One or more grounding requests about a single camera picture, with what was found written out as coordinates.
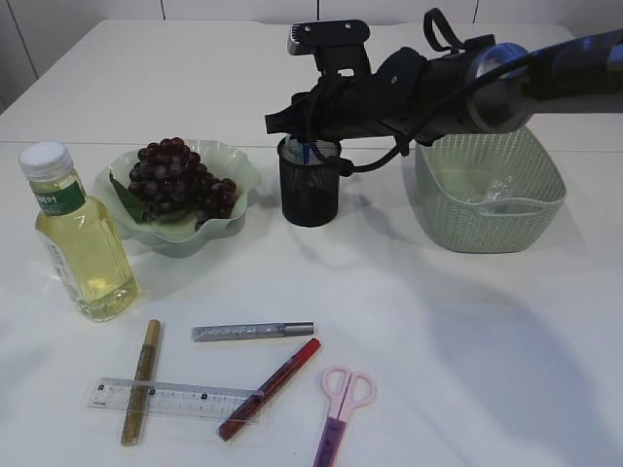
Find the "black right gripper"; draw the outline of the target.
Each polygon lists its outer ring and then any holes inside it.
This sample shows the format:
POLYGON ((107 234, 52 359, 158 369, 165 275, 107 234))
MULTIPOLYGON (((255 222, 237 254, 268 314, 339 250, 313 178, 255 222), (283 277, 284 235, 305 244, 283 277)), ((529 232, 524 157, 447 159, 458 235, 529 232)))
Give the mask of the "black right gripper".
POLYGON ((305 142, 385 137, 389 135, 382 123, 386 97, 375 75, 321 78, 312 90, 293 95, 288 107, 267 115, 266 132, 286 133, 305 142))

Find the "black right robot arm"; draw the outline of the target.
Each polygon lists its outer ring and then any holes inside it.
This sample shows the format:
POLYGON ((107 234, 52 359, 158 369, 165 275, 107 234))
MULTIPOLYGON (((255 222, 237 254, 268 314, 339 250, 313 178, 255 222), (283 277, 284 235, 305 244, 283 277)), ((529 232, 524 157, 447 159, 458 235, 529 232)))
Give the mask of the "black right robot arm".
POLYGON ((268 133, 320 140, 393 136, 430 145, 449 134, 509 133, 535 114, 622 110, 622 32, 528 52, 513 43, 427 59, 403 47, 374 72, 324 70, 309 92, 265 118, 268 133))

